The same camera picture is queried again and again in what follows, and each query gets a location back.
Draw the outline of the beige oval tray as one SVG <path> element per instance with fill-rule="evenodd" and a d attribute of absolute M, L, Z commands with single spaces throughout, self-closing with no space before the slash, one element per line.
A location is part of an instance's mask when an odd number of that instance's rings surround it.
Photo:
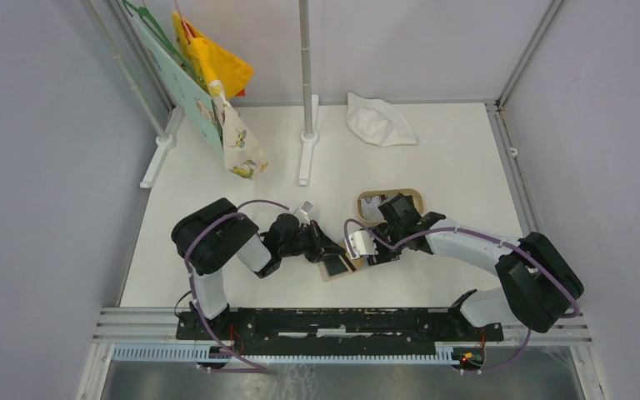
<path fill-rule="evenodd" d="M 413 206 L 418 210 L 419 213 L 423 214 L 425 211 L 425 204 L 423 201 L 423 196 L 415 189 L 411 189 L 411 188 L 400 188 L 400 189 L 385 189 L 385 190 L 375 190 L 375 191 L 365 191 L 365 192 L 361 192 L 358 196 L 357 196 L 357 201 L 356 201 L 356 209 L 357 209 L 357 215 L 358 215 L 358 219 L 360 222 L 367 224 L 368 226 L 375 226 L 378 225 L 379 223 L 383 223 L 384 219 L 381 222 L 367 222 L 366 220 L 364 220 L 362 218 L 362 213 L 360 211 L 359 208 L 359 199 L 360 198 L 364 198 L 364 197 L 371 197 L 371 196 L 381 196 L 382 200 L 387 200 L 391 197 L 394 197 L 395 195 L 398 194 L 402 194 L 404 196 L 406 196 L 407 198 L 410 198 L 412 200 L 412 204 Z"/>

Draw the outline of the black VIP card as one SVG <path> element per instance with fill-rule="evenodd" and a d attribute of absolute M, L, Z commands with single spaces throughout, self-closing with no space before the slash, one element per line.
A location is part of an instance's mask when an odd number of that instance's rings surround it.
<path fill-rule="evenodd" d="M 323 263 L 324 263 L 327 275 L 330 278 L 336 277 L 351 271 L 348 265 L 344 262 L 343 257 L 332 257 L 332 258 L 326 259 Z"/>

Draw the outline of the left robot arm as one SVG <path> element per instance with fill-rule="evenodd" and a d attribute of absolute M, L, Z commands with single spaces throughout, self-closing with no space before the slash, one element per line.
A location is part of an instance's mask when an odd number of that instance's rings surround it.
<path fill-rule="evenodd" d="M 199 314 L 196 327 L 208 339 L 228 330 L 229 303 L 223 288 L 223 267 L 237 258 L 258 278 L 275 273 L 285 258 L 346 267 L 347 251 L 304 215 L 308 202 L 279 214 L 266 232 L 227 198 L 222 197 L 186 216 L 171 239 L 183 259 L 191 286 L 192 305 Z"/>

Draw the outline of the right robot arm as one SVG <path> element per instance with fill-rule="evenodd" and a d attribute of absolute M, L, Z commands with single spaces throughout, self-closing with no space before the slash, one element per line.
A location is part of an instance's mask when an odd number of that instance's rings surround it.
<path fill-rule="evenodd" d="M 521 323 L 546 333 L 561 319 L 580 313 L 584 286 L 553 243 L 540 232 L 510 237 L 479 231 L 437 212 L 421 214 L 399 193 L 378 205 L 382 222 L 346 232 L 352 259 L 368 264 L 397 260 L 409 249 L 457 259 L 497 277 L 499 286 L 472 290 L 456 300 L 448 330 L 468 340 L 492 323 Z"/>

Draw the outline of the beige card holder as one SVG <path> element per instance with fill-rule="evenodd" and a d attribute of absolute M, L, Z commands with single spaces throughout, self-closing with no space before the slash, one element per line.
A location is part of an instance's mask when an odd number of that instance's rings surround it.
<path fill-rule="evenodd" d="M 362 258 L 356 260 L 350 259 L 347 255 L 331 257 L 318 264 L 325 283 L 345 278 L 354 273 L 359 273 L 369 268 L 369 265 Z"/>

